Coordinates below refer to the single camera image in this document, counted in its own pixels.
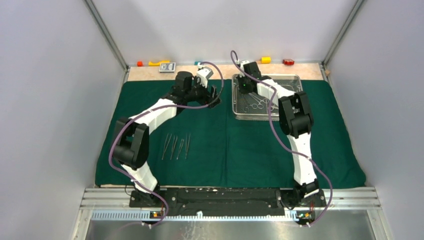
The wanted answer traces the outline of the metal mesh instrument tray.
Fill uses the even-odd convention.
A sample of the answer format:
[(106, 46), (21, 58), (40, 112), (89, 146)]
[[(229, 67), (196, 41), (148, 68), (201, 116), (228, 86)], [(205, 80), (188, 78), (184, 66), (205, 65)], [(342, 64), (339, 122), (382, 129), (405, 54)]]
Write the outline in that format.
[[(301, 78), (295, 74), (269, 74), (274, 82), (292, 92), (301, 92), (303, 86)], [(240, 93), (238, 75), (231, 78), (232, 83), (232, 112), (237, 120), (267, 121), (269, 119), (267, 107), (269, 99), (254, 92)]]

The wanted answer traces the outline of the surgical forceps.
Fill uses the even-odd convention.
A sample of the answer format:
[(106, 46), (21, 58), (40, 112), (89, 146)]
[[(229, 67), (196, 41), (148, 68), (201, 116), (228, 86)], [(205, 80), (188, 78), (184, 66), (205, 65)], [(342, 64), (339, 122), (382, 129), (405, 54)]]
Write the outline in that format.
[(245, 113), (248, 113), (250, 110), (262, 110), (264, 108), (262, 100), (254, 96), (252, 93), (243, 94), (242, 98), (247, 104), (244, 108)]

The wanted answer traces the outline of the steel tweezers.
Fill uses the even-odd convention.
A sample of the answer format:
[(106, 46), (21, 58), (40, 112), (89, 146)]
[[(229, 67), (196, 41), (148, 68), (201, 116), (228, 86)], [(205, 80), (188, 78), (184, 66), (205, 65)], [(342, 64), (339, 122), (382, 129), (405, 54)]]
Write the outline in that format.
[(170, 141), (172, 139), (172, 136), (173, 136), (173, 134), (172, 133), (169, 133), (169, 134), (167, 134), (167, 136), (165, 138), (165, 143), (164, 143), (164, 147), (163, 147), (163, 152), (162, 152), (161, 160), (163, 160), (165, 158), (165, 154), (166, 154), (166, 152), (168, 150), (168, 147), (169, 147)]
[(191, 140), (191, 134), (188, 133), (185, 138), (185, 155), (184, 155), (185, 159), (187, 159), (188, 157), (189, 148), (190, 148), (190, 140)]
[(177, 160), (180, 158), (181, 152), (182, 152), (183, 147), (184, 147), (184, 142), (185, 142), (185, 139), (181, 139), (179, 147), (178, 147), (177, 155), (176, 155)]
[(174, 157), (174, 153), (176, 151), (177, 143), (178, 143), (178, 136), (174, 135), (173, 139), (172, 139), (172, 145), (171, 145), (170, 160), (172, 160), (173, 157)]

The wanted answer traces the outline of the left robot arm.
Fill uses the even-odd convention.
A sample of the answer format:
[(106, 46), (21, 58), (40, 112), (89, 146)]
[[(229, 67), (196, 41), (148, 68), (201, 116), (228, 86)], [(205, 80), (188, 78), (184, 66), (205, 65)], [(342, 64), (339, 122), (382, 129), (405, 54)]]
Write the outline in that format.
[(213, 75), (209, 67), (200, 68), (195, 75), (179, 71), (170, 91), (154, 105), (138, 115), (121, 118), (115, 125), (115, 140), (110, 156), (127, 172), (141, 191), (141, 200), (149, 207), (160, 202), (160, 193), (155, 190), (158, 180), (153, 176), (148, 164), (150, 135), (160, 125), (179, 115), (191, 102), (199, 108), (213, 108), (221, 100), (216, 86), (208, 86)]

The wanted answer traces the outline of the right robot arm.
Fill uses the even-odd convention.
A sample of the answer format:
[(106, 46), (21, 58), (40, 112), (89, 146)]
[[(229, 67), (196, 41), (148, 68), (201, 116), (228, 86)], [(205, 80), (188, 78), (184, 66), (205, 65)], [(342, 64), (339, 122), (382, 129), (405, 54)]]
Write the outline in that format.
[(288, 90), (270, 76), (262, 75), (256, 62), (244, 60), (235, 65), (240, 70), (236, 78), (240, 93), (255, 93), (272, 106), (278, 105), (279, 126), (289, 140), (293, 157), (293, 200), (299, 206), (307, 206), (320, 188), (310, 162), (314, 118), (307, 94)]

